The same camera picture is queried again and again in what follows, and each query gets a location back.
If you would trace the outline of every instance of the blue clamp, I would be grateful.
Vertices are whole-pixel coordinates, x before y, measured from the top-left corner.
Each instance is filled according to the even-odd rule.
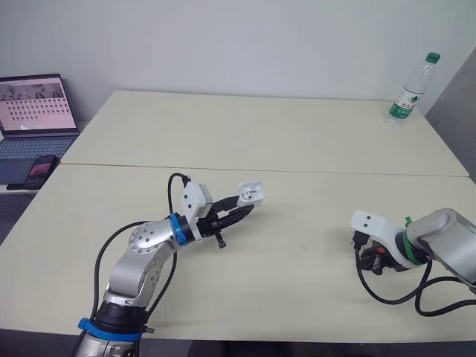
[[[177,220],[177,213],[172,213],[169,215],[170,221],[172,221],[172,228],[174,233],[176,234],[177,242],[180,245],[187,245],[187,237],[185,236],[184,232],[180,229],[179,221]]]
[[[102,338],[103,340],[108,341],[137,341],[142,338],[141,333],[112,333],[105,332],[91,324],[91,321],[88,318],[82,318],[77,325],[80,329],[85,329],[91,335],[97,338]]]

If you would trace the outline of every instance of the water bottle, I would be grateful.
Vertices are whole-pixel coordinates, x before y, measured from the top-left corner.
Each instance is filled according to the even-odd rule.
[[[430,52],[425,61],[411,72],[397,99],[388,111],[385,123],[389,126],[402,126],[405,119],[415,108],[416,102],[430,85],[434,74],[434,65],[440,55]]]

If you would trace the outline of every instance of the black cable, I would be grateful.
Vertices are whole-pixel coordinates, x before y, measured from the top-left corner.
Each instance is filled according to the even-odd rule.
[[[358,249],[355,249],[356,253],[356,265],[357,265],[357,274],[358,278],[360,279],[362,285],[364,286],[365,290],[374,298],[375,300],[381,302],[381,303],[386,303],[387,305],[398,305],[401,303],[404,303],[405,301],[409,301],[413,296],[417,295],[419,292],[421,292],[424,288],[427,288],[435,283],[439,283],[441,281],[459,281],[456,277],[435,277],[434,279],[431,279],[429,281],[426,281],[422,284],[420,284],[415,290],[412,292],[409,292],[406,294],[404,297],[401,297],[400,299],[395,299],[395,300],[386,300],[381,297],[379,297],[375,292],[372,291],[372,289],[367,285],[367,282],[364,279],[364,275],[362,274],[362,268],[361,268],[361,261],[360,261],[360,256],[358,254]],[[423,274],[424,276],[427,276],[430,274],[431,270],[431,264],[426,266],[425,273]]]
[[[141,352],[141,340],[137,340],[134,343],[134,357],[139,357],[140,352]]]
[[[424,274],[423,277],[422,277],[422,280],[420,281],[420,285],[425,283],[426,280],[428,279],[428,275],[427,274]],[[450,312],[450,311],[453,311],[453,310],[456,310],[456,309],[459,309],[460,307],[464,307],[464,306],[469,306],[469,305],[476,305],[476,300],[462,300],[462,301],[458,301],[457,303],[452,303],[451,305],[448,305],[448,306],[445,306],[445,307],[442,307],[441,309],[437,309],[437,310],[433,310],[433,311],[423,311],[421,309],[421,306],[420,306],[420,301],[421,301],[421,298],[422,298],[422,293],[423,293],[423,290],[419,293],[416,294],[416,297],[415,297],[415,310],[416,312],[418,312],[421,316],[425,316],[425,317],[433,317],[433,316],[439,316],[439,315],[443,315],[447,312]]]
[[[428,276],[430,275],[431,272],[431,267],[432,267],[432,261],[430,258],[428,258],[427,263],[426,263],[426,268],[425,268],[425,273],[422,276],[422,279],[420,281],[420,284],[418,287],[413,290],[412,292],[406,294],[406,296],[401,297],[400,299],[396,300],[386,300],[381,297],[379,297],[375,292],[372,291],[372,289],[367,285],[367,282],[364,279],[364,275],[362,274],[362,269],[361,269],[361,261],[360,261],[360,256],[359,256],[359,250],[360,248],[355,249],[356,253],[356,266],[357,266],[357,274],[358,278],[360,279],[362,285],[364,286],[365,290],[372,296],[372,298],[376,299],[377,301],[381,303],[386,303],[388,305],[398,305],[401,303],[404,303],[405,301],[410,300],[413,296],[415,296],[415,310],[421,315],[421,316],[438,316],[445,314],[447,312],[453,311],[455,309],[459,309],[460,307],[468,306],[468,305],[476,305],[476,300],[463,300],[459,301],[457,303],[453,303],[451,305],[445,306],[441,309],[434,310],[434,311],[422,311],[420,309],[420,300],[422,297],[422,292],[425,288],[428,288],[429,286],[435,284],[435,283],[440,283],[442,281],[453,281],[455,283],[462,283],[459,279],[456,277],[435,277],[434,279],[428,280]]]
[[[71,355],[70,355],[71,357],[75,357],[77,349],[79,348],[80,343],[83,340],[85,334],[86,334],[86,330],[84,329],[83,331],[81,331],[80,335],[77,336],[76,343],[74,344],[73,351],[71,352]]]
[[[182,173],[173,173],[172,175],[170,175],[169,181],[167,183],[167,199],[168,199],[168,202],[169,202],[169,212],[170,212],[170,214],[173,213],[172,181],[173,181],[174,177],[180,177],[182,179],[182,182],[184,183],[184,186],[190,181],[190,178],[188,176],[182,174]],[[114,240],[114,238],[117,237],[119,234],[121,234],[122,232],[124,232],[125,230],[127,230],[131,227],[135,227],[136,225],[142,225],[145,222],[146,221],[134,222],[134,223],[131,223],[129,225],[125,225],[122,228],[118,229],[116,232],[113,233],[113,235],[111,235],[106,240],[106,242],[103,244],[103,247],[99,250],[99,253],[98,253],[97,258],[96,258],[96,263],[94,264],[94,301],[93,301],[93,304],[92,304],[91,316],[89,317],[90,321],[93,321],[94,318],[96,317],[97,307],[99,305],[99,268],[100,268],[101,260],[102,260],[103,255],[104,255],[104,251],[106,251],[107,247],[109,246],[109,244],[111,244],[112,240]],[[177,252],[175,252],[173,254],[173,263],[172,263],[172,268],[170,269],[169,277],[167,278],[167,281],[165,282],[164,287],[162,288],[161,292],[159,292],[157,298],[155,299],[154,303],[151,305],[149,311],[147,312],[147,315],[146,315],[145,320],[144,320],[144,324],[149,320],[150,315],[154,312],[155,308],[157,307],[158,303],[160,302],[160,300],[164,296],[167,288],[169,287],[170,282],[172,281],[173,275],[175,273],[176,266],[177,266]],[[77,339],[77,343],[76,343],[76,345],[73,349],[73,353],[71,354],[72,356],[74,356],[74,354],[76,353],[77,348],[79,347],[80,342],[83,339],[85,334],[86,334],[86,331],[83,330],[81,332],[81,334],[79,335],[79,337]],[[138,357],[139,356],[139,350],[140,350],[140,340],[137,340],[134,343],[134,345],[135,345],[135,357]]]
[[[94,317],[96,316],[97,312],[97,305],[99,304],[99,267],[101,264],[101,259],[103,259],[104,251],[108,247],[109,244],[111,244],[112,240],[117,237],[119,234],[124,232],[125,230],[135,227],[136,225],[142,225],[147,221],[139,221],[139,222],[134,222],[129,225],[124,225],[122,228],[119,228],[116,232],[111,235],[106,242],[103,244],[103,247],[100,249],[99,254],[97,255],[96,258],[96,263],[94,264],[94,301],[92,304],[92,311],[91,311],[91,316],[89,320],[92,322],[94,320]]]
[[[190,181],[190,178],[183,173],[173,173],[169,177],[169,181],[167,182],[167,199],[169,201],[169,213],[173,213],[173,205],[172,205],[172,181],[175,177],[180,177],[184,186]],[[157,307],[158,303],[164,296],[167,288],[170,285],[170,282],[172,281],[173,275],[176,272],[176,266],[177,266],[177,252],[173,254],[173,261],[172,261],[172,268],[170,269],[169,277],[167,278],[164,287],[162,288],[161,292],[158,293],[157,298],[154,300],[154,303],[151,305],[149,311],[147,312],[147,315],[144,320],[144,324],[147,323],[147,321],[150,318],[150,315],[154,312],[155,308]]]
[[[173,208],[172,208],[172,180],[174,177],[180,177],[182,181],[184,182],[184,186],[188,181],[190,181],[189,177],[184,175],[183,173],[173,173],[169,177],[169,181],[167,183],[167,199],[169,200],[169,213],[173,213]]]

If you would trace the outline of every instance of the beige table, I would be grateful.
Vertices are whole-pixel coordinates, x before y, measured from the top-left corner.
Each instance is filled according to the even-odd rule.
[[[475,216],[468,178],[332,173],[183,170],[215,199],[238,183],[263,180],[266,200],[215,239],[180,251],[176,275],[149,325],[156,338],[284,341],[453,341],[476,339],[476,309],[438,317],[375,302],[358,281],[350,217],[368,210],[404,223],[437,208]],[[89,315],[94,259],[117,228],[167,214],[173,170],[60,165],[0,247],[0,328],[76,334]],[[180,195],[179,184],[173,196]],[[100,286],[125,250],[128,234],[107,251]],[[434,264],[434,275],[448,274]],[[167,276],[165,268],[162,278]],[[367,274],[387,298],[412,290],[422,269]],[[472,298],[444,283],[423,295],[435,309]]]
[[[415,110],[390,104],[116,91],[63,157],[72,164],[467,176]]]

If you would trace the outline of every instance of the phone screen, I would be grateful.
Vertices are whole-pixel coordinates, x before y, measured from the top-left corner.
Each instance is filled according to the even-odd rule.
[[[46,175],[48,173],[48,170],[50,169],[51,162],[47,164],[36,164],[31,168],[30,175],[29,176],[40,176],[40,175]]]

